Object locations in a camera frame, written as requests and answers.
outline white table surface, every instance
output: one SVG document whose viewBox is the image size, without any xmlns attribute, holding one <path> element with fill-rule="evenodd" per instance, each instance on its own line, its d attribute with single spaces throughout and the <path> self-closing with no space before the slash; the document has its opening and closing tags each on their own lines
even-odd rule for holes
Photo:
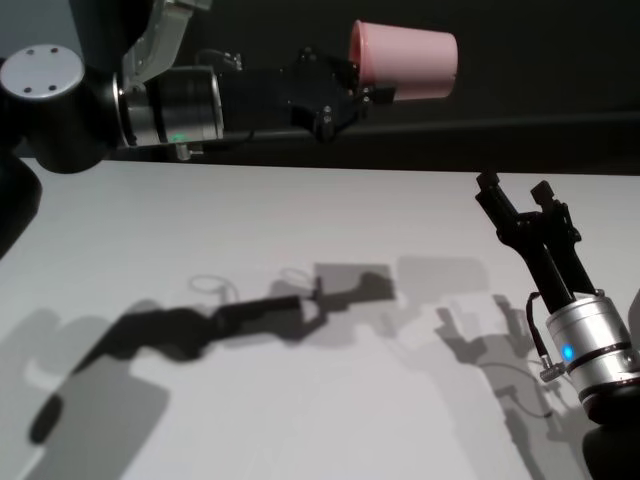
<svg viewBox="0 0 640 480">
<path fill-rule="evenodd" d="M 104 162 L 59 176 L 29 164 L 41 210 L 0 263 L 0 478 L 586 478 L 591 425 L 575 392 L 537 386 L 534 352 L 508 340 L 496 295 L 522 321 L 534 285 L 476 204 L 475 175 Z M 640 179 L 502 185 L 532 209 L 542 178 L 627 317 Z M 220 306 L 194 276 L 226 279 L 235 302 L 321 272 L 336 292 L 387 272 L 395 299 L 353 303 L 299 343 L 225 340 L 191 362 L 143 348 L 70 375 L 127 312 Z M 56 392 L 60 416 L 34 445 Z"/>
</svg>

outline pink cup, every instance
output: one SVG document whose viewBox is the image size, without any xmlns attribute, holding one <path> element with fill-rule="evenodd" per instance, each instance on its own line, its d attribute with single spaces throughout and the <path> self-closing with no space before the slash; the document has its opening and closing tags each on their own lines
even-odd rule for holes
<svg viewBox="0 0 640 480">
<path fill-rule="evenodd" d="M 456 80 L 458 45 L 450 33 L 357 20 L 349 60 L 360 66 L 361 86 L 395 85 L 395 100 L 443 98 Z"/>
</svg>

